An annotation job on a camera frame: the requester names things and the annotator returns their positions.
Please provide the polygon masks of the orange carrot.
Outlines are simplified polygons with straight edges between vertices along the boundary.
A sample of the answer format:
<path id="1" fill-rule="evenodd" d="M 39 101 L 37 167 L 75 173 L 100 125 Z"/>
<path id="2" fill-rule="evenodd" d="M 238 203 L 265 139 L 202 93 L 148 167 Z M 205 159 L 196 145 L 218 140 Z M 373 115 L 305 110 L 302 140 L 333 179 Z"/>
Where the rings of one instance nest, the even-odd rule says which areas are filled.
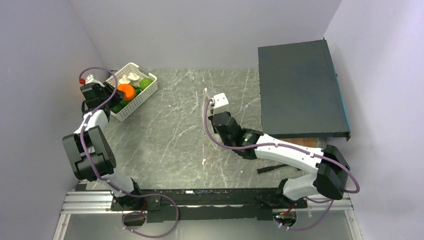
<path id="1" fill-rule="evenodd" d="M 123 92 L 124 101 L 132 101 L 136 97 L 136 90 L 131 84 L 120 84 L 117 89 Z"/>

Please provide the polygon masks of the clear zip top bag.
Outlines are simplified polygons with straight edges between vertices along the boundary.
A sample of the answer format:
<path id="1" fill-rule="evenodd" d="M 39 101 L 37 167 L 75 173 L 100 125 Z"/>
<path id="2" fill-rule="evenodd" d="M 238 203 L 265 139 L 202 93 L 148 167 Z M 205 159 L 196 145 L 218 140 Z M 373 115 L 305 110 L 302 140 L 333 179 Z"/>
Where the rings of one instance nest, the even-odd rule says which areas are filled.
<path id="1" fill-rule="evenodd" d="M 203 96 L 204 96 L 204 103 L 203 103 L 203 107 L 202 107 L 201 118 L 202 118 L 204 133 L 205 133 L 207 139 L 209 140 L 209 142 L 211 143 L 211 145 L 213 146 L 213 148 L 217 149 L 217 147 L 219 147 L 219 145 L 216 144 L 213 141 L 213 139 L 215 139 L 220 144 L 222 144 L 222 140 L 221 140 L 221 137 L 220 137 L 219 134 L 214 133 L 213 125 L 212 125 L 211 121 L 209 120 L 209 117 L 213 116 L 213 113 L 212 113 L 212 111 L 214 110 L 213 109 L 213 96 L 209 97 L 207 88 L 204 88 Z"/>

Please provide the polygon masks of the green lettuce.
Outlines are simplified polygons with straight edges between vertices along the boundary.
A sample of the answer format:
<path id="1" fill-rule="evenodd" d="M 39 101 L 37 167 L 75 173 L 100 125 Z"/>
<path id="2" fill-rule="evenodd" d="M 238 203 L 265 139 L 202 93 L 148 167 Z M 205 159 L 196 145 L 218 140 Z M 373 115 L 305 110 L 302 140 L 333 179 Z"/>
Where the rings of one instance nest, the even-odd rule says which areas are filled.
<path id="1" fill-rule="evenodd" d="M 125 101 L 122 100 L 120 101 L 117 105 L 115 105 L 114 107 L 111 108 L 111 111 L 114 114 L 118 114 L 126 105 L 128 105 L 130 103 L 130 101 Z"/>

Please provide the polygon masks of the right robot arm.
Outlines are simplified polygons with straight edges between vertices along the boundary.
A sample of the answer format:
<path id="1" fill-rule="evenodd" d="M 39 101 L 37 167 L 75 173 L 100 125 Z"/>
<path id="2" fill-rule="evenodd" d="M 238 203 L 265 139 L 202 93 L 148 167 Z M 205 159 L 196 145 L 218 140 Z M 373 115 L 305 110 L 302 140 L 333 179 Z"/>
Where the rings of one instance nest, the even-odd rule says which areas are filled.
<path id="1" fill-rule="evenodd" d="M 229 112 L 210 115 L 213 132 L 218 134 L 217 144 L 247 160 L 273 160 L 306 172 L 306 175 L 284 179 L 275 194 L 276 203 L 289 207 L 294 201 L 320 194 L 331 200 L 340 200 L 347 192 L 350 166 L 340 150 L 305 147 L 276 139 L 261 131 L 242 128 Z"/>

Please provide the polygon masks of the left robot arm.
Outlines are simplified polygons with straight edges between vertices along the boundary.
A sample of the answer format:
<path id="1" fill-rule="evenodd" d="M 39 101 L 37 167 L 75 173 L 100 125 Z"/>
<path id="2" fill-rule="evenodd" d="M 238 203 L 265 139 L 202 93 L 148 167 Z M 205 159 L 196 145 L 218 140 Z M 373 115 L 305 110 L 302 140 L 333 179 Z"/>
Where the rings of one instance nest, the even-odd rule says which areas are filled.
<path id="1" fill-rule="evenodd" d="M 85 98 L 82 123 L 62 139 L 73 174 L 78 180 L 104 183 L 120 206 L 137 210 L 143 205 L 144 196 L 131 177 L 116 169 L 115 155 L 103 133 L 111 109 L 123 100 L 124 94 L 111 84 L 96 80 L 82 85 L 80 90 Z"/>

